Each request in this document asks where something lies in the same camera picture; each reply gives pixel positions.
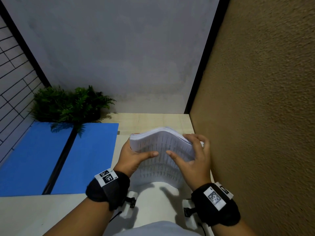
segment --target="white tag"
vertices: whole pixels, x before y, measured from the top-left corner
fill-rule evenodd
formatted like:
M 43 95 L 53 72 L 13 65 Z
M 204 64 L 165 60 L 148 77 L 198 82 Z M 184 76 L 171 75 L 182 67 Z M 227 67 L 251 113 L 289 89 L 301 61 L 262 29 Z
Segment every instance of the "white tag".
M 226 202 L 215 192 L 212 187 L 209 187 L 205 192 L 205 196 L 210 200 L 210 202 L 220 211 L 225 205 Z
M 101 172 L 100 174 L 97 174 L 94 177 L 95 177 L 95 179 L 97 179 L 97 181 L 101 187 L 112 182 L 113 180 L 118 179 L 118 176 L 116 175 L 116 173 L 111 168 Z
M 215 185 L 216 185 L 217 187 L 219 187 L 220 190 L 222 190 L 222 192 L 223 192 L 224 194 L 226 194 L 226 196 L 227 196 L 229 199 L 232 199 L 232 198 L 233 198 L 234 195 L 233 195 L 230 191 L 228 191 L 227 189 L 225 189 L 219 182 L 216 182 Z

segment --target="artificial plant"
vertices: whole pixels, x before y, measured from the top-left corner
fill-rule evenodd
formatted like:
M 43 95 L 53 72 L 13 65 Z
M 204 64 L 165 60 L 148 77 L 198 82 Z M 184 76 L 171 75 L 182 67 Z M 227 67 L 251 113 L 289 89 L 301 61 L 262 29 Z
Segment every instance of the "artificial plant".
M 52 131 L 61 129 L 63 123 L 73 124 L 80 135 L 84 131 L 83 123 L 98 120 L 100 109 L 109 109 L 115 101 L 102 92 L 95 92 L 92 86 L 76 88 L 74 92 L 48 87 L 40 89 L 34 100 L 31 113 L 35 120 L 52 122 Z

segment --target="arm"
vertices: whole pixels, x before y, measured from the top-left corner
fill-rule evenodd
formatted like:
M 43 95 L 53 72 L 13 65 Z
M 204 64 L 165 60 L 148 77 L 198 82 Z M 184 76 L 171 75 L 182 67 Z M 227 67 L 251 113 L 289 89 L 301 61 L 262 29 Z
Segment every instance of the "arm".
M 130 178 L 141 162 L 157 155 L 156 151 L 143 153 L 132 151 L 128 139 L 113 170 L 120 171 Z M 114 211 L 109 211 L 108 202 L 94 202 L 86 198 L 44 236 L 101 236 L 113 213 Z
M 195 151 L 195 160 L 185 162 L 172 151 L 166 151 L 166 153 L 179 167 L 187 185 L 192 191 L 195 191 L 200 186 L 211 183 L 210 142 L 206 137 L 198 134 L 183 134 L 183 136 L 192 143 Z M 201 146 L 200 141 L 204 142 L 204 147 Z M 217 224 L 212 226 L 212 230 L 217 236 L 255 236 L 255 233 L 245 224 L 243 220 L 240 220 L 234 226 Z

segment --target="white brick wall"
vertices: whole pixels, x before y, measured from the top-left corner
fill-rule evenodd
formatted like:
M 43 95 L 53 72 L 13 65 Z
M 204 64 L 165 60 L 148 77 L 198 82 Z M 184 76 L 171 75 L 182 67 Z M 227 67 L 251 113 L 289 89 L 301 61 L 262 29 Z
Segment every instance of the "white brick wall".
M 0 17 L 0 166 L 33 123 L 29 109 L 43 87 Z

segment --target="book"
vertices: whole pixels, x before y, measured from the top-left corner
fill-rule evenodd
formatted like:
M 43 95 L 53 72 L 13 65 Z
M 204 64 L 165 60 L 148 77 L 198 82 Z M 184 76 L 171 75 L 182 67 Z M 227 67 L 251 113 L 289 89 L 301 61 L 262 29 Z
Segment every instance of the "book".
M 159 152 L 159 156 L 147 159 L 139 165 L 130 178 L 132 187 L 151 182 L 166 182 L 175 188 L 180 188 L 184 182 L 183 176 L 166 151 L 175 152 L 184 161 L 195 159 L 191 142 L 170 127 L 159 127 L 144 133 L 131 134 L 130 147 L 136 152 Z

